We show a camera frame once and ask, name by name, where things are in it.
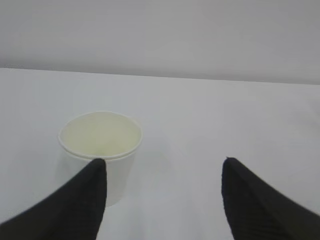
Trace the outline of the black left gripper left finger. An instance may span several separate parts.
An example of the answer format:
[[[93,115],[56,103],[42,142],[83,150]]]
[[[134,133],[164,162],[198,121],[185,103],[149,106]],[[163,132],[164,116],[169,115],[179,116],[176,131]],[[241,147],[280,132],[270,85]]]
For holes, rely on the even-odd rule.
[[[95,240],[106,201],[106,162],[96,158],[51,195],[1,223],[0,238]]]

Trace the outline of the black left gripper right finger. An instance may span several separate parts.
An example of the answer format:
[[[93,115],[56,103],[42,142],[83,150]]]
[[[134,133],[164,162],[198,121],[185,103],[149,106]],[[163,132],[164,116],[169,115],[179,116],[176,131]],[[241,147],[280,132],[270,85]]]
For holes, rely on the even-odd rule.
[[[320,217],[228,157],[222,165],[221,195],[235,240],[318,240]]]

